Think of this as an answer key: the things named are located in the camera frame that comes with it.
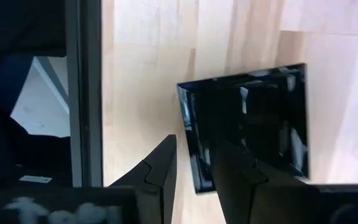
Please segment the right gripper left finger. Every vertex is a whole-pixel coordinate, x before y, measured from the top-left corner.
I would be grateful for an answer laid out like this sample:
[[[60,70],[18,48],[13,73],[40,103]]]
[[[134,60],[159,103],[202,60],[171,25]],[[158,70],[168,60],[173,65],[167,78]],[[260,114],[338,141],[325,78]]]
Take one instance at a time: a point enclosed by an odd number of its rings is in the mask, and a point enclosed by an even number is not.
[[[171,224],[177,182],[177,138],[169,134],[147,157],[110,186],[129,187],[135,200],[122,209],[123,224]]]

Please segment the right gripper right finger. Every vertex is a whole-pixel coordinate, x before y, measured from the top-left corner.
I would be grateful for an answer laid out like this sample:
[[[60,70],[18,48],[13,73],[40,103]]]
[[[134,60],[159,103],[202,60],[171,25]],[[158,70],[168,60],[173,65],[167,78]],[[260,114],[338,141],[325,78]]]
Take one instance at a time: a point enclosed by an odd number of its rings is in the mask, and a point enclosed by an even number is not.
[[[220,141],[213,182],[227,224],[316,224],[319,190]]]

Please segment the black square mini plate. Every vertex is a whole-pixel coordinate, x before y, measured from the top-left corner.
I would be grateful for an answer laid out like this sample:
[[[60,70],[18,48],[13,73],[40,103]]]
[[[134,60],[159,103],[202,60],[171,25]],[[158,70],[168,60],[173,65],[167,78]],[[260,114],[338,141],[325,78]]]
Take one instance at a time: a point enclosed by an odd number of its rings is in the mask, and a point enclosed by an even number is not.
[[[221,138],[308,179],[307,65],[268,68],[177,85],[196,193],[212,192],[212,143]]]

